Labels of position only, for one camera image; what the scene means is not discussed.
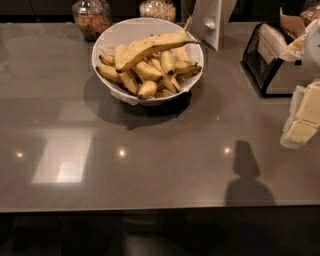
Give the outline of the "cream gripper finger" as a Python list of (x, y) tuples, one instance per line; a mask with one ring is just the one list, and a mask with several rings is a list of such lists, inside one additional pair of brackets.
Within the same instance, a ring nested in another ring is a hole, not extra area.
[(320, 128), (320, 81), (297, 86), (290, 103), (280, 144), (289, 149), (306, 145)]

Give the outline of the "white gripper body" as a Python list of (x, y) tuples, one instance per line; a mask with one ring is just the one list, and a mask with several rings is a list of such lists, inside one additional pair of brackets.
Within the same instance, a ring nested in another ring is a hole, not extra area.
[(300, 60), (313, 78), (320, 77), (320, 19), (312, 21), (306, 32), (284, 48), (279, 58), (294, 62)]

